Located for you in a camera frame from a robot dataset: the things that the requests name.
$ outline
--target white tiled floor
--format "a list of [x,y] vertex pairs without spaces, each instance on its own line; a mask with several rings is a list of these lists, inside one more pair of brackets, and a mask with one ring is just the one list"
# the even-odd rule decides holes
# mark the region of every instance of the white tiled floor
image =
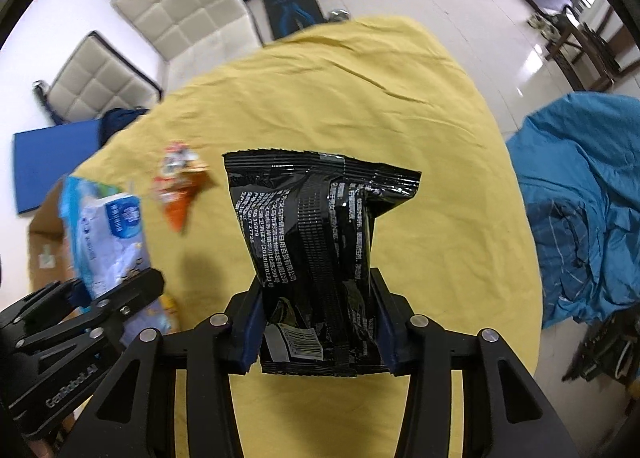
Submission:
[[[527,114],[571,92],[556,64],[544,60],[546,40],[526,24],[532,11],[523,0],[318,1],[324,13],[343,8],[354,18],[404,15],[424,24],[476,83],[505,140]],[[270,39],[262,1],[252,0],[250,8]],[[640,97],[633,78],[619,87],[620,93]],[[536,380],[587,457],[619,420],[627,398],[611,380],[561,382],[585,330],[568,320],[542,332]]]

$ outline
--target genierobot.ai logo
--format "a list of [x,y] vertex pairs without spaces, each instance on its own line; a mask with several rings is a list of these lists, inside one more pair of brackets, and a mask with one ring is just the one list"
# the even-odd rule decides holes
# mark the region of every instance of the genierobot.ai logo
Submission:
[[91,375],[98,372],[98,365],[91,364],[87,367],[86,372],[80,372],[78,377],[74,378],[71,382],[69,382],[66,386],[60,388],[60,391],[55,394],[52,398],[48,398],[45,404],[47,408],[53,408],[57,403],[60,402],[63,398],[65,398],[69,393],[75,390],[80,384],[82,384],[85,380],[87,380]]

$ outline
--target barcode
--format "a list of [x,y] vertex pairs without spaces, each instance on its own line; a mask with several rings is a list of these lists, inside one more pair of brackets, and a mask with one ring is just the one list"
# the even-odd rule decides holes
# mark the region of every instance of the barcode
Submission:
[[294,328],[287,324],[278,323],[282,332],[289,353],[298,359],[311,359],[314,361],[324,361],[322,345],[318,340],[316,331],[313,328]]

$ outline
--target blue packaged wipes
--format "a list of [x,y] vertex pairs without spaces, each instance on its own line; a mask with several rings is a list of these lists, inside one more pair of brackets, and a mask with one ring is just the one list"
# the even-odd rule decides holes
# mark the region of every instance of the blue packaged wipes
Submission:
[[[78,177],[67,177],[60,196],[76,276],[92,299],[151,266],[142,228],[140,199],[117,188]],[[124,324],[120,341],[126,346],[147,327],[163,334],[171,323],[156,299]]]

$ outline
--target blue comforter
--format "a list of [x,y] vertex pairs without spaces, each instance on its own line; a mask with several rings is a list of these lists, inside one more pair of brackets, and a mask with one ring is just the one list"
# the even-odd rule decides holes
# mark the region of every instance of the blue comforter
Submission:
[[543,326],[640,300],[640,101],[580,92],[508,142],[538,252]]

